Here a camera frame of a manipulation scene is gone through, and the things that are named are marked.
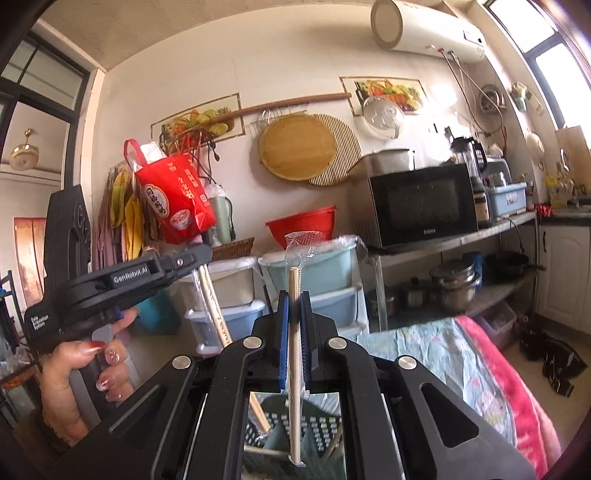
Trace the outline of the left hand painted nails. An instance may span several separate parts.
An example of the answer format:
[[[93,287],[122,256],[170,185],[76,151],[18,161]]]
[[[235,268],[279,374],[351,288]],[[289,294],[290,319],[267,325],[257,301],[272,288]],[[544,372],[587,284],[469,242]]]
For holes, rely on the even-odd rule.
[[[116,405],[134,392],[128,351],[121,340],[74,340],[59,344],[45,361],[40,381],[39,430],[59,454],[90,431],[94,418],[90,392]]]

